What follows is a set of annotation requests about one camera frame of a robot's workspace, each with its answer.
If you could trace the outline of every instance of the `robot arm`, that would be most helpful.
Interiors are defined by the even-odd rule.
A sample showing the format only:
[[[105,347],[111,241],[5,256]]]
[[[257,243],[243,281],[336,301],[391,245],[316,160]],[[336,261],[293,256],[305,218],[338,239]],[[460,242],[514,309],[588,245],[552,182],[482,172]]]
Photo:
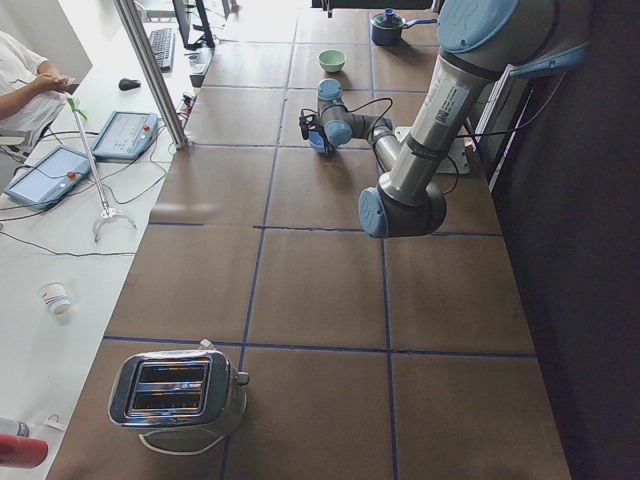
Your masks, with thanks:
[[[590,0],[447,0],[431,85],[403,142],[388,119],[349,113],[336,80],[322,82],[316,126],[326,149],[366,138],[388,170],[360,195],[363,229],[382,238],[435,231],[446,202],[433,176],[484,87],[507,65],[516,66],[512,75],[533,78],[580,63],[591,8]]]

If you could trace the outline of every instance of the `blue joint cap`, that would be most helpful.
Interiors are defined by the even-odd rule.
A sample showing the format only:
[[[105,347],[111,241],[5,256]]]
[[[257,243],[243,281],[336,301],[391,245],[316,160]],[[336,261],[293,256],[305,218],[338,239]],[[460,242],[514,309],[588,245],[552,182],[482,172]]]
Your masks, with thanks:
[[[342,98],[342,85],[335,78],[326,78],[318,85],[318,98],[325,102]]]
[[[349,143],[353,138],[351,127],[344,120],[330,120],[324,124],[324,134],[331,145],[336,147]]]
[[[387,238],[389,236],[387,214],[377,189],[369,187],[360,193],[358,215],[362,229],[371,237]]]
[[[509,72],[509,76],[537,78],[570,70],[580,64],[587,56],[587,45],[588,43],[583,43],[564,52],[559,52],[549,57],[520,65],[512,69]]]
[[[515,12],[520,0],[447,0],[438,23],[438,40],[449,53],[470,52],[493,38]]]

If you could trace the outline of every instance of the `wall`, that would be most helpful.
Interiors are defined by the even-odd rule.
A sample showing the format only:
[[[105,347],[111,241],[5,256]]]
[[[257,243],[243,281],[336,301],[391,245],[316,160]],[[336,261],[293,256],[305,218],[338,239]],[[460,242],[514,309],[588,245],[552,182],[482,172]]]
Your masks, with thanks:
[[[576,480],[640,478],[639,16],[640,2],[595,1],[586,62],[516,136],[494,189]]]
[[[92,63],[122,27],[113,0],[58,0]]]
[[[91,62],[57,1],[2,0],[0,10],[1,29],[76,81],[84,78]]]

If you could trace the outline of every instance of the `keyboard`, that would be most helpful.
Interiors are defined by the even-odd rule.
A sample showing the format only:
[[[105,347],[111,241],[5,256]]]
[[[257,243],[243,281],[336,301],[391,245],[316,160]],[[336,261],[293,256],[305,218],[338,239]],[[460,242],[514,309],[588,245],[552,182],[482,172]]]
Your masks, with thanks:
[[[160,71],[170,72],[173,67],[173,52],[176,46],[175,31],[170,27],[153,30],[149,34],[149,43]]]

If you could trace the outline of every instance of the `dark wall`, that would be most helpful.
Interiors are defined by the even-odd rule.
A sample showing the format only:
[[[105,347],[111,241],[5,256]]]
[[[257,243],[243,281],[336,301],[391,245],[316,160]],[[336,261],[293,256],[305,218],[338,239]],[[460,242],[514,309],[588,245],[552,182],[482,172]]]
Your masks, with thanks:
[[[640,479],[639,32],[640,2],[595,1],[586,62],[494,189],[575,480]]]

